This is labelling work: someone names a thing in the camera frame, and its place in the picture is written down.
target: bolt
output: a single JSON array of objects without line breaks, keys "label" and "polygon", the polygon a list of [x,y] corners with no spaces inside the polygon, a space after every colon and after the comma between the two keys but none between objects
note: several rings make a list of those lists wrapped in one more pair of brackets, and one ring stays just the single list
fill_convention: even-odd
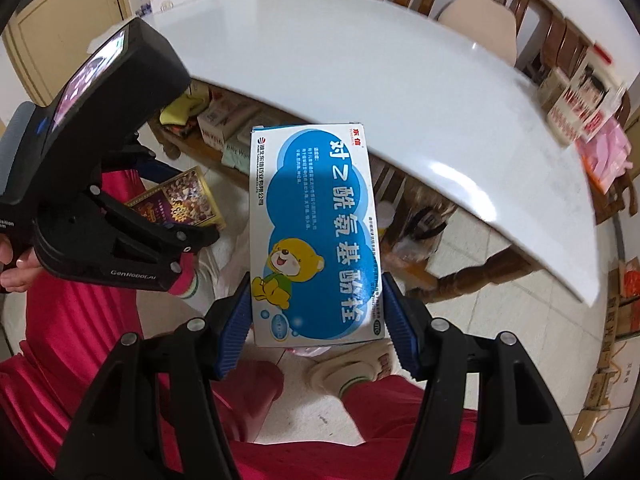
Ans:
[{"label": "bolt", "polygon": [[138,336],[133,332],[127,332],[120,338],[123,346],[131,346],[138,340]]},{"label": "bolt", "polygon": [[441,317],[437,317],[433,321],[431,321],[431,328],[437,330],[438,332],[446,332],[449,330],[449,321],[446,319],[442,319]]},{"label": "bolt", "polygon": [[190,332],[199,332],[205,327],[206,323],[201,317],[194,317],[187,323],[187,329]]},{"label": "bolt", "polygon": [[500,334],[500,341],[502,341],[505,345],[513,346],[517,343],[518,338],[511,332],[502,332]]}]

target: bear's green shirt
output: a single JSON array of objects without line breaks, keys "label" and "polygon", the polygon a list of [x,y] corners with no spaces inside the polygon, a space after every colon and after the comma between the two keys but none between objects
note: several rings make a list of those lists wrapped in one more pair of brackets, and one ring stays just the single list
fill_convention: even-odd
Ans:
[{"label": "bear's green shirt", "polygon": [[291,280],[287,276],[280,272],[274,272],[273,274],[264,277],[265,283],[270,282],[271,280],[276,280],[278,282],[278,286],[291,296]]}]

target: human hand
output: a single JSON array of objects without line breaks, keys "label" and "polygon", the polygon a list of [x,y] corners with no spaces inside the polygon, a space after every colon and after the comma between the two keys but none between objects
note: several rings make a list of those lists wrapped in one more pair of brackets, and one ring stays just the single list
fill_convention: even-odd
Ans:
[{"label": "human hand", "polygon": [[[9,239],[0,235],[0,263],[8,265],[13,259],[14,250]],[[0,285],[7,292],[26,292],[42,271],[43,268],[32,247],[20,255],[15,269],[5,270],[0,274]]]}]

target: pink plastic bag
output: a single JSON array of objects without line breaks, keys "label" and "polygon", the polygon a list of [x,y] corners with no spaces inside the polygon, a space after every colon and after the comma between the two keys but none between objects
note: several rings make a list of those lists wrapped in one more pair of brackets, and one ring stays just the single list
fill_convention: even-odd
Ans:
[{"label": "pink plastic bag", "polygon": [[576,146],[584,169],[603,193],[609,190],[616,177],[632,167],[626,160],[631,153],[631,144],[614,118],[604,123],[589,142],[578,139]]}]

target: bear face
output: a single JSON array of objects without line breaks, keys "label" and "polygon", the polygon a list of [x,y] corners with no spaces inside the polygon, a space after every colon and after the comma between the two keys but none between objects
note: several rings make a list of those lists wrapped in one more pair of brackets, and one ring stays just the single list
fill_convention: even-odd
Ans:
[{"label": "bear face", "polygon": [[324,269],[324,258],[305,241],[285,238],[273,246],[267,265],[292,282],[306,282]]}]

